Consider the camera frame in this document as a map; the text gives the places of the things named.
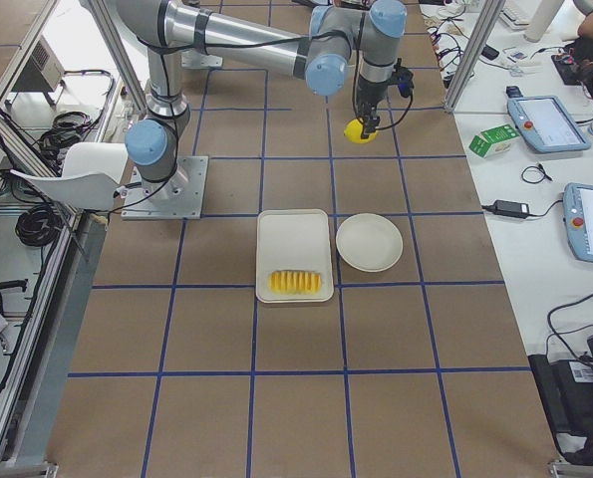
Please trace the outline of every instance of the white chair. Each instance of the white chair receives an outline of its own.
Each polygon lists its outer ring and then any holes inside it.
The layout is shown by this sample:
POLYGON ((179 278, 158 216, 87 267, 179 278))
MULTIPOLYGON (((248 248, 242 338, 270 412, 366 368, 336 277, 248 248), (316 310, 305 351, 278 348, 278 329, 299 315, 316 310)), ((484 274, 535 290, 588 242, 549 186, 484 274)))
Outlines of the white chair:
POLYGON ((47 197, 76 209, 110 211, 128 161, 124 144, 79 142, 64 158, 61 177, 31 176, 12 170, 47 197))

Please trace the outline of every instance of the white tray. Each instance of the white tray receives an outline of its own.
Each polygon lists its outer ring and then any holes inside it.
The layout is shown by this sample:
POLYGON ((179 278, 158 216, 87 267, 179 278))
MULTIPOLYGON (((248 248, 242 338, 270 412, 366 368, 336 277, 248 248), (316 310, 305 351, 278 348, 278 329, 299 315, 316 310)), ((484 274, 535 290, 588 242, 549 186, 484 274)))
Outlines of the white tray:
POLYGON ((334 295, 329 223, 320 209, 264 211, 256 236, 256 297, 265 303, 324 302, 334 295), (321 275, 317 294, 277 294, 268 285, 274 271, 321 275))

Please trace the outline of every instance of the black tape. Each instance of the black tape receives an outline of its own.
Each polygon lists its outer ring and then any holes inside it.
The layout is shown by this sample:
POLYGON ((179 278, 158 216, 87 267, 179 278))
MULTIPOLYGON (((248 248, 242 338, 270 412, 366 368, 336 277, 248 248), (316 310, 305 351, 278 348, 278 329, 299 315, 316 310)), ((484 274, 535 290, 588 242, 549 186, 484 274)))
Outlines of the black tape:
POLYGON ((207 51, 205 50, 205 29, 207 28, 207 22, 209 22, 209 16, 211 14, 211 10, 201 8, 194 22, 194 50, 203 55, 207 55, 207 51))
POLYGON ((309 53, 310 45, 311 41, 308 38, 303 38, 298 42, 298 50, 296 51, 293 70, 295 78, 300 78, 301 80, 305 79, 305 66, 307 65, 307 54, 309 53))
POLYGON ((156 29, 158 32, 158 41, 162 46, 167 46, 165 40, 165 12, 167 11, 168 0, 160 0, 158 4, 158 18, 156 20, 156 29))

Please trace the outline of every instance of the yellow object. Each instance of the yellow object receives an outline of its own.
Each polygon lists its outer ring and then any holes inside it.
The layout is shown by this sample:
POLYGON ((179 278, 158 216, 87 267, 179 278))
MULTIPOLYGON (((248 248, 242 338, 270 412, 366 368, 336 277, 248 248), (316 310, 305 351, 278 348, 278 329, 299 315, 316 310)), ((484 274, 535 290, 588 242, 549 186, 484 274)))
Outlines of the yellow object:
POLYGON ((321 286, 318 272, 274 271, 269 276, 269 288, 276 294, 316 294, 321 286))
POLYGON ((361 134, 363 133, 363 124, 360 122, 359 119, 355 118, 352 119, 347 123, 345 127, 345 137, 355 144, 364 144, 366 142, 371 142, 376 138, 378 132, 372 132, 369 134, 367 138, 361 138, 361 134))

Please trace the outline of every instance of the white cylinder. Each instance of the white cylinder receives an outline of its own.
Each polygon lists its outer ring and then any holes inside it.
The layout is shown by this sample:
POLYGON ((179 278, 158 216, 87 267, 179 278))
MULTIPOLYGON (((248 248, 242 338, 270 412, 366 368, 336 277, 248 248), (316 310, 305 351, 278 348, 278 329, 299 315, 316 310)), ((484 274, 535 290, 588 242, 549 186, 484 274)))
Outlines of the white cylinder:
POLYGON ((564 0, 542 0, 524 32, 524 38, 529 42, 539 42, 563 4, 564 0))

